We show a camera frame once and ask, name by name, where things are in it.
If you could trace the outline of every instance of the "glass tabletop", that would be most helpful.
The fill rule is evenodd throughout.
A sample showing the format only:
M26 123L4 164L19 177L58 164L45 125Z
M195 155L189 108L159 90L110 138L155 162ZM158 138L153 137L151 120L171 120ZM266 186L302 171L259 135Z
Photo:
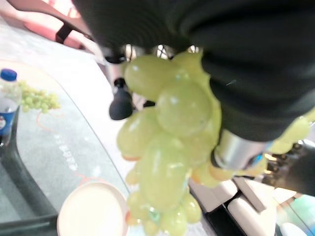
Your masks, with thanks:
M90 181L108 182L127 196L111 158L63 88L25 64L0 61L0 67L15 69L19 80L54 92L61 105L47 114L31 110L16 116L10 144L0 150L0 209L5 212L0 234L1 225L9 230L35 219L53 222L67 196Z

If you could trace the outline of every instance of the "grape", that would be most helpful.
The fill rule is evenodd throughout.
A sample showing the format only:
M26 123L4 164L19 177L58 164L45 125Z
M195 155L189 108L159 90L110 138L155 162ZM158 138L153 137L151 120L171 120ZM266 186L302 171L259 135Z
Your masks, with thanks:
M171 210L163 214L160 228L170 236L184 236L187 230L187 218L183 208Z
M149 219L149 206L139 191L129 195L127 204L130 208L131 217L140 220Z
M200 132L207 124L212 109L200 86L188 81L165 88L155 108L160 125L180 137Z
M126 176L126 183L129 185L135 185L138 183L139 171L137 168L137 164L131 169L131 171Z
M172 62L184 68L189 78L203 87L209 98L215 102L214 107L220 106L218 100L213 96L210 90L210 75L203 70L201 58L202 53L182 52L177 54Z
M209 123L202 132L181 139L189 151L189 163L192 167L204 163L216 144L214 140L218 135L214 134L212 124Z
M161 132L154 107L133 114L120 129L117 145L124 156L142 157L150 140Z
M156 101L169 83L186 79L188 74L181 67L150 55L136 58L128 64L125 71L128 87L151 101Z
M154 236L158 233L158 231L159 228L153 221L147 220L144 223L144 232L146 233L147 236Z
M158 211L179 205L188 184L187 150L181 141L169 134L157 135L141 159L140 190Z
M126 214L126 223L129 225L129 226L132 226L132 225L138 225L140 224L141 220L139 219L136 219L136 218L133 218L130 214L130 211L127 212Z
M315 121L315 107L303 116L308 120L308 122L314 122Z
M172 59L172 62L184 68L185 71L187 71L189 78L196 80L200 75L209 77L209 75L202 69L201 58L202 53L182 52L177 54Z
M25 103L26 104L31 104L33 102L33 99L31 98L31 97L27 97L26 99L25 99Z
M236 175L256 177L264 173L264 171L267 169L267 165L268 159L266 157L263 157L261 161L255 166L248 168L247 170L238 171Z
M23 106L23 112L28 112L30 110L28 105Z
M197 223L201 219L201 209L196 199L190 194L186 194L181 203L188 223Z
M287 153L292 149L293 143L286 143L282 142L281 140L274 140L271 147L269 148L269 151L274 154L283 154Z
M210 163L209 171L211 175L219 181L229 180L233 177L235 173L235 171L233 170L225 170L222 168L215 167L211 163Z
M203 184L208 188L215 188L221 183L221 181L215 179L210 174L210 161L207 161L193 169L191 178L195 183Z
M310 132L310 124L307 118L298 117L285 132L278 138L281 142L294 143L307 137Z
M27 112L29 109L41 109L42 113L47 113L49 109L60 108L57 101L58 97L54 93L47 95L46 91L31 88L25 81L19 82L19 86L22 90L21 105L23 107L27 105L23 111Z

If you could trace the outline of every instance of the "metal cylinder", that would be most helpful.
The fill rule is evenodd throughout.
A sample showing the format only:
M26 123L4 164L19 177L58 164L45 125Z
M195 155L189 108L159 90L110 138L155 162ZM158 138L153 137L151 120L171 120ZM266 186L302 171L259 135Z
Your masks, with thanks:
M220 143L214 150L216 164L223 169L241 170L251 160L266 150L269 142L254 142L242 139L228 130L221 133Z

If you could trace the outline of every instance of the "black knob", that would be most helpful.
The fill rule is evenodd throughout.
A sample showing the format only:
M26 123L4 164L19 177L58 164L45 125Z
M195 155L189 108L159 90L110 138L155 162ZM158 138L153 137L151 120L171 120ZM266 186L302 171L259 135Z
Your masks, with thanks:
M113 120L122 120L132 115L132 97L123 88L118 88L109 107L109 116Z

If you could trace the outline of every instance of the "glass table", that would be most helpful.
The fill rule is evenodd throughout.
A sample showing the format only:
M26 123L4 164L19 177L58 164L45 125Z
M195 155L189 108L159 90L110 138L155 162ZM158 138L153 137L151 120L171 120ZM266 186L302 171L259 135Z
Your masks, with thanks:
M0 235L56 236L58 212L81 184L106 181L128 196L122 177L133 163L121 158L115 141L122 123L109 118L112 91L93 55L2 15L0 39L0 69L10 67L3 60L22 63L19 79L56 93L61 104L48 114L20 111L10 146L0 151ZM26 64L38 70L26 75ZM202 218L188 226L187 236L195 235L215 234ZM142 227L128 236L144 236Z
M17 65L23 76L25 66ZM67 93L52 78L40 79L36 84L56 93L61 108L47 114L17 112L10 143L0 150L0 235L44 235L47 230L57 235L64 200L86 182L105 181L128 195L111 158Z

